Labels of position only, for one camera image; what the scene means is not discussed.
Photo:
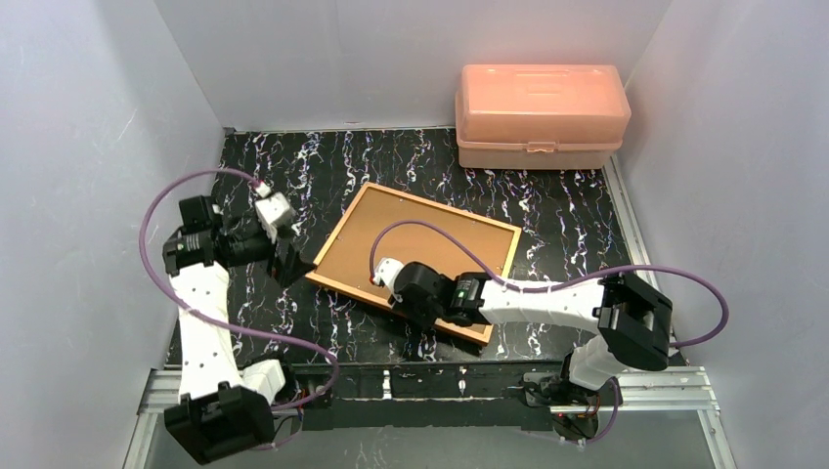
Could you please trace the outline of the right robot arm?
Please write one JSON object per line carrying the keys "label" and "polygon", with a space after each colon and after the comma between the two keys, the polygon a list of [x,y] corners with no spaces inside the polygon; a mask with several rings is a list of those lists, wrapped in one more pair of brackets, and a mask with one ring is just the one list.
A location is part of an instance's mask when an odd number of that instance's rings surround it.
{"label": "right robot arm", "polygon": [[573,286],[486,273],[447,277],[419,263],[384,258],[372,283],[386,288],[392,310],[423,327],[541,323],[592,333],[554,375],[522,378],[531,407],[591,405],[605,383],[628,369],[662,371],[669,364],[672,302],[633,273]]}

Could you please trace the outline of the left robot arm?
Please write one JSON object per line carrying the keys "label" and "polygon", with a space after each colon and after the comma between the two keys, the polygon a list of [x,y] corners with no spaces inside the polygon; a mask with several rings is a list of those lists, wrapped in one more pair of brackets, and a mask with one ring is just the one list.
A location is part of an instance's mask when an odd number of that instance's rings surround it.
{"label": "left robot arm", "polygon": [[163,245],[165,272],[179,311],[182,371],[178,403],[164,412],[167,432],[198,464],[269,444],[278,429],[273,407],[295,384],[282,354],[272,353],[239,368],[227,329],[229,270],[265,263],[280,285],[313,270],[293,246],[285,255],[281,240],[291,237],[294,210],[280,192],[254,203],[258,223],[234,231],[212,196],[179,203],[181,226]]}

